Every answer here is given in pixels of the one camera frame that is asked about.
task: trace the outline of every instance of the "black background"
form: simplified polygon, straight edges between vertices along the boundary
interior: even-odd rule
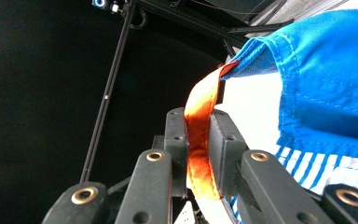
[[[91,172],[112,186],[164,134],[222,44],[150,15],[131,30]],[[0,1],[0,223],[40,223],[79,181],[122,18],[90,1]]]

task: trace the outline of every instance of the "orange strap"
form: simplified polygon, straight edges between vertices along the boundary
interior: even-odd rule
[[[212,72],[193,88],[185,108],[188,136],[187,178],[194,195],[200,199],[219,200],[208,157],[211,113],[216,105],[220,77],[239,62],[228,63]]]

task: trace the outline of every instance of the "blue fabric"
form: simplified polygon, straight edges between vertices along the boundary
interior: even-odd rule
[[[252,38],[231,61],[237,60],[223,79],[282,76],[278,145],[358,158],[358,9]]]

